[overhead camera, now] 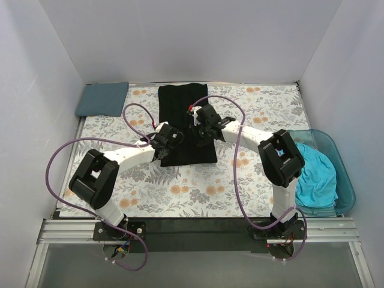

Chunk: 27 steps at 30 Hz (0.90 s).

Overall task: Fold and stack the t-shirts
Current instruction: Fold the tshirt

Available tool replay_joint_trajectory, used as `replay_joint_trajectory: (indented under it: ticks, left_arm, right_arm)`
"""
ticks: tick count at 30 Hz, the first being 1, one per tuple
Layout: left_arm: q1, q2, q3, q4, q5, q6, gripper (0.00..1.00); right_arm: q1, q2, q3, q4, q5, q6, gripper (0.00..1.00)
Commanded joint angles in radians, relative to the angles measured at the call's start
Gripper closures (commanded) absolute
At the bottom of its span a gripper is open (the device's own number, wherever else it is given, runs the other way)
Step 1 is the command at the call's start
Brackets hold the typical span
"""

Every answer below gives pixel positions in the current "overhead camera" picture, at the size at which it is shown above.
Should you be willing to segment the black t-shirt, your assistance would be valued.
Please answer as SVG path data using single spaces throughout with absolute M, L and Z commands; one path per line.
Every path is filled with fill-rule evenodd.
M 190 125 L 193 117 L 187 113 L 189 106 L 208 95 L 208 86 L 199 83 L 166 85 L 158 89 L 159 121 L 181 131 L 184 139 L 169 156 L 161 160 L 162 167 L 193 164 L 214 164 L 217 162 L 214 142 L 199 146 Z

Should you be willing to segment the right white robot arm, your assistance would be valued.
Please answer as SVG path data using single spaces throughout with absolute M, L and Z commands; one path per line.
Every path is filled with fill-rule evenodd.
M 267 132 L 244 125 L 232 117 L 222 118 L 208 104 L 190 106 L 188 114 L 193 117 L 191 125 L 199 144 L 210 140 L 234 143 L 252 150 L 260 156 L 263 172 L 272 183 L 274 203 L 270 213 L 270 224 L 250 225 L 258 231 L 269 231 L 278 235 L 288 234 L 298 219 L 296 209 L 296 187 L 305 161 L 289 132 Z

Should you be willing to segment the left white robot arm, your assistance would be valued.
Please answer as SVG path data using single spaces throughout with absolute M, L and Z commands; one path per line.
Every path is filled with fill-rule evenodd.
M 89 150 L 69 182 L 69 189 L 86 202 L 97 217 L 122 227 L 126 216 L 112 200 L 118 175 L 140 164 L 163 159 L 182 143 L 181 131 L 164 122 L 154 133 L 113 151 Z

